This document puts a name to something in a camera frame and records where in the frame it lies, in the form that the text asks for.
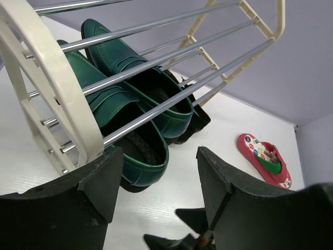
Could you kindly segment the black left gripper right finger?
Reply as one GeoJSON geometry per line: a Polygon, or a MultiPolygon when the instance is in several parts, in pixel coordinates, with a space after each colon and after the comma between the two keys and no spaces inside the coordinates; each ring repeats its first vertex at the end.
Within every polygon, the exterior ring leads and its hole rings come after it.
{"type": "Polygon", "coordinates": [[[332,249],[332,184],[286,190],[206,147],[198,148],[197,163],[217,249],[332,249]]]}

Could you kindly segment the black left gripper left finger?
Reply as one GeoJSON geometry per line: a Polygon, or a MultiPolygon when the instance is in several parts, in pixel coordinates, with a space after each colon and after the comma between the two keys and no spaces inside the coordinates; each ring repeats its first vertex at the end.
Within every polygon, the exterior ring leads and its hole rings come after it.
{"type": "Polygon", "coordinates": [[[1,249],[102,249],[123,170],[115,147],[24,193],[1,196],[1,249]]]}

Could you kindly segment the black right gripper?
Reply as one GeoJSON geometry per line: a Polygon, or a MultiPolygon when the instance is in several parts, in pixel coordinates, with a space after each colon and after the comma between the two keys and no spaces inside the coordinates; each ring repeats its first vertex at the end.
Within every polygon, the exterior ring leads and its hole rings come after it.
{"type": "Polygon", "coordinates": [[[144,234],[148,249],[216,249],[205,208],[178,208],[178,222],[157,234],[144,234]]]}

